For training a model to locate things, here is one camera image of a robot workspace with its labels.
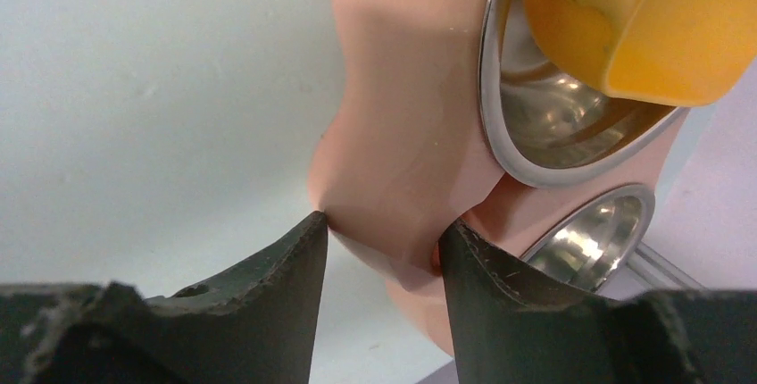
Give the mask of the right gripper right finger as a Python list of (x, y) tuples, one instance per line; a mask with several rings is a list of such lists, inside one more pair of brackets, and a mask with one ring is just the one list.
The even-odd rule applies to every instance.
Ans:
[(756, 295), (652, 290), (617, 301), (555, 280), (464, 222), (439, 256), (462, 383), (753, 383)]

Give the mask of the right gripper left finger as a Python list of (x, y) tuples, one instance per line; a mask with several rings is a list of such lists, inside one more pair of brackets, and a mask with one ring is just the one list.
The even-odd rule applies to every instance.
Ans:
[(1, 288), (4, 383), (305, 383), (328, 252), (323, 213), (173, 296), (126, 284)]

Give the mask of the pink double bowl stand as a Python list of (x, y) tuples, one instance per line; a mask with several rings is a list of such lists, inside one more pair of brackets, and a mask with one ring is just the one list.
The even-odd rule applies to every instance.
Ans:
[(481, 119), (487, 0), (331, 1), (345, 93), (316, 148), (310, 197), (333, 235), (386, 278), (393, 302), (445, 352), (453, 340), (436, 249), (454, 221), (521, 258), (613, 188), (643, 184), (654, 192), (686, 116), (594, 179), (531, 187), (497, 162)]

